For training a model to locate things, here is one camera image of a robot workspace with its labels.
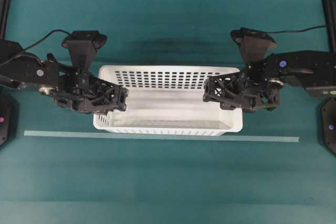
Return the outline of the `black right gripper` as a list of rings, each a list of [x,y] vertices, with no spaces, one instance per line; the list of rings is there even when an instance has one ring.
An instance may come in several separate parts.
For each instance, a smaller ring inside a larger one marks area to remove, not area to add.
[[[272,111],[280,106],[280,90],[284,83],[279,78],[269,78],[266,60],[250,62],[239,72],[208,76],[204,81],[204,102],[219,103],[222,110],[242,108],[243,112],[254,113],[265,109]],[[216,93],[216,90],[229,91]]]

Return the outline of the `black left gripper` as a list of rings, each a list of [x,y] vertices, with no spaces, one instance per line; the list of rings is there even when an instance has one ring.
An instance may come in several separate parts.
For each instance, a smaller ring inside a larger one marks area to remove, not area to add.
[[[47,54],[47,60],[58,66],[58,86],[48,88],[46,95],[59,107],[83,114],[103,115],[115,110],[126,110],[125,100],[129,95],[127,88],[99,79],[89,71],[62,64],[51,53]]]

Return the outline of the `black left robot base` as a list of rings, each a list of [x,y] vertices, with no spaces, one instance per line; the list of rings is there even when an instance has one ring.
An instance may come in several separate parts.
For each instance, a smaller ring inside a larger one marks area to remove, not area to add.
[[[8,89],[1,87],[1,149],[18,137],[19,103]]]

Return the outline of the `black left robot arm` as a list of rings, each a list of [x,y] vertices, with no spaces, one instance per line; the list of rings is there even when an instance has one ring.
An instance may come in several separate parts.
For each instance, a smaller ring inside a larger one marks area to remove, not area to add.
[[[125,111],[128,90],[89,72],[97,50],[90,43],[88,53],[80,52],[83,43],[69,48],[72,65],[60,63],[48,53],[45,61],[35,54],[23,52],[19,43],[1,40],[1,85],[38,92],[51,97],[61,108],[85,114]]]

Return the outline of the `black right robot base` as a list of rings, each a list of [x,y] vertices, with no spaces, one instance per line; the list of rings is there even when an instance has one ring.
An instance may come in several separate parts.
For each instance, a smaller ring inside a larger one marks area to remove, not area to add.
[[[335,157],[335,97],[328,98],[318,109],[320,144]]]

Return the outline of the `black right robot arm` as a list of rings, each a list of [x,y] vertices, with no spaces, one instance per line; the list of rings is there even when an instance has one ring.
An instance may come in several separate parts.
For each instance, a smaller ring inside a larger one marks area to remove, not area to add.
[[[222,110],[272,111],[280,106],[285,85],[302,87],[313,98],[334,96],[335,54],[311,50],[271,54],[238,72],[208,77],[203,101],[217,102]]]

